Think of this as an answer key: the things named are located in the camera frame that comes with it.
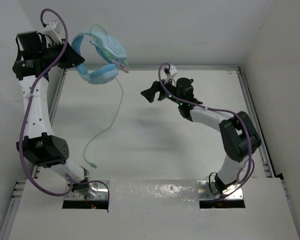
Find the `light blue headphones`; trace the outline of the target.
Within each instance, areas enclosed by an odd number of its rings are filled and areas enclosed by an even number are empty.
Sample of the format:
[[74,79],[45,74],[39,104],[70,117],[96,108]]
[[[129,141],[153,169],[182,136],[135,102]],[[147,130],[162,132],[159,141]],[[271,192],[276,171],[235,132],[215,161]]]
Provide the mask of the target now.
[[92,63],[91,57],[87,62],[77,63],[75,69],[84,81],[91,85],[104,85],[114,80],[119,71],[130,72],[127,52],[115,37],[96,30],[87,30],[77,34],[72,40],[71,47],[81,57],[84,56],[81,46],[85,38],[88,38],[93,51],[99,58],[99,67],[89,71],[88,65]]

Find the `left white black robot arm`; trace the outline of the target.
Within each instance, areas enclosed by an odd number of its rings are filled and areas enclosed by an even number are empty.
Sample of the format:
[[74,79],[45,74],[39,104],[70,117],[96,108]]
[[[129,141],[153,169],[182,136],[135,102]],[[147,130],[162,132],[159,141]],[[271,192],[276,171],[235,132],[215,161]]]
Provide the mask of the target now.
[[13,72],[22,90],[24,119],[16,148],[22,166],[25,161],[37,167],[50,169],[69,181],[69,191],[87,197],[91,190],[89,173],[69,159],[69,146],[65,139],[52,130],[47,91],[49,66],[67,70],[84,62],[65,40],[52,38],[37,31],[17,34],[17,57]]

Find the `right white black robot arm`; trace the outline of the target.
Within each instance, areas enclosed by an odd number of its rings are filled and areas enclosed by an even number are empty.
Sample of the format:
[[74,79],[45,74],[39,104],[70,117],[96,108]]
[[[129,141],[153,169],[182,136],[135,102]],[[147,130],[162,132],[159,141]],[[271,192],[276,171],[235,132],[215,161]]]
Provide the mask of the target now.
[[261,138],[246,112],[204,107],[194,96],[193,79],[185,77],[179,78],[176,83],[171,80],[154,81],[150,88],[140,94],[150,103],[159,94],[158,101],[169,99],[175,102],[184,119],[220,133],[225,159],[214,176],[218,195],[223,195],[229,186],[241,185],[251,177],[255,168],[252,155],[260,147]]

